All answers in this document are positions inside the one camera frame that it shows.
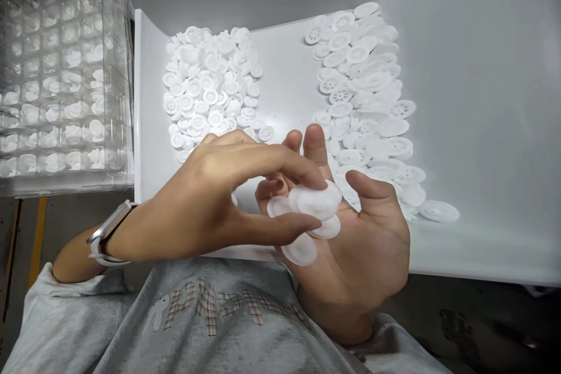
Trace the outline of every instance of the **hand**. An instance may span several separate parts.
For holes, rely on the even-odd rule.
[[[300,150],[301,143],[302,134],[296,130],[283,142],[294,151]],[[304,156],[317,165],[323,177],[333,180],[323,130],[317,124],[306,130]],[[270,197],[287,196],[295,182],[282,174],[273,174],[269,180],[262,181],[255,193],[263,214]],[[358,171],[347,172],[347,181],[360,197],[361,212],[343,200],[337,212],[341,220],[339,235],[327,241],[314,238],[316,262],[301,267],[284,256],[283,260],[310,297],[366,312],[380,306],[407,282],[409,230],[391,184]]]
[[[231,200],[237,186],[276,171],[310,188],[327,188],[315,163],[286,146],[256,143],[240,130],[221,137],[209,134],[165,186],[129,214],[108,241],[107,253],[148,261],[236,244],[290,244],[321,222],[302,213],[274,219],[246,214]]]

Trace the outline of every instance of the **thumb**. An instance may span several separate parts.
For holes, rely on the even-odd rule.
[[[401,223],[403,215],[393,185],[374,180],[359,171],[348,171],[347,181],[361,200],[361,215],[386,225],[395,221]]]
[[[236,237],[244,244],[287,245],[302,233],[320,226],[319,219],[304,213],[285,213],[274,218],[246,213]]]

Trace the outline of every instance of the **white bin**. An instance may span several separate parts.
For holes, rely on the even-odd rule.
[[[169,36],[246,26],[264,69],[259,106],[282,141],[323,105],[306,21],[372,0],[132,0],[136,10],[136,200],[179,168],[162,109]],[[462,213],[411,224],[411,271],[561,284],[561,6],[559,0],[375,0],[400,33],[408,137],[431,199]],[[238,189],[255,211],[255,181]],[[270,259],[254,246],[216,255]]]

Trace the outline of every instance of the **plastic blister tray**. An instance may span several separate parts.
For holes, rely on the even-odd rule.
[[[0,195],[131,187],[124,6],[117,0],[4,5],[0,106],[13,115],[0,115]]]

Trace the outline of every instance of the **floor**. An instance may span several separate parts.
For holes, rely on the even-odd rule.
[[[53,261],[70,238],[104,220],[132,197],[132,192],[121,192],[48,198],[39,267]],[[8,287],[9,256],[13,255],[8,299],[2,309],[0,370],[19,334],[39,208],[40,199],[18,204],[18,200],[0,198],[2,297]],[[140,290],[150,269],[149,264],[129,265],[125,273]],[[391,314],[455,374],[522,373],[545,372],[556,351],[553,344],[561,343],[560,304],[559,291],[536,298],[520,285],[411,275],[407,286],[381,311]]]

